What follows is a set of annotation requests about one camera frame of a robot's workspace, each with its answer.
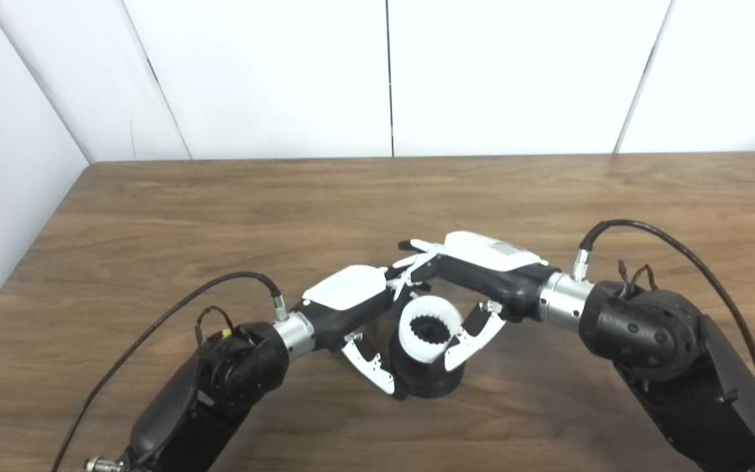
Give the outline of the white and black left hand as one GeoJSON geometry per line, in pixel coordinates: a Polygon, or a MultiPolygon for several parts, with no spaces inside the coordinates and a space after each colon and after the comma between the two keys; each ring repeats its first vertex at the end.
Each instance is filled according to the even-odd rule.
{"type": "Polygon", "coordinates": [[[309,288],[296,309],[309,323],[311,351],[343,353],[383,393],[404,400],[407,389],[360,329],[386,313],[400,313],[416,286],[402,269],[350,265],[309,288]]]}

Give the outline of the white and black right hand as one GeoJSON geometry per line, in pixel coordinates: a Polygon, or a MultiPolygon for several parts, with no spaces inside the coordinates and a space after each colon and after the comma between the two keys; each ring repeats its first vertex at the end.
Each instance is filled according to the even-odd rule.
{"type": "Polygon", "coordinates": [[[558,273],[539,255],[478,233],[452,232],[442,244],[402,240],[398,248],[413,252],[391,265],[401,275],[401,286],[440,279],[486,297],[438,356],[448,372],[485,347],[506,323],[541,322],[541,289],[558,273]]]}

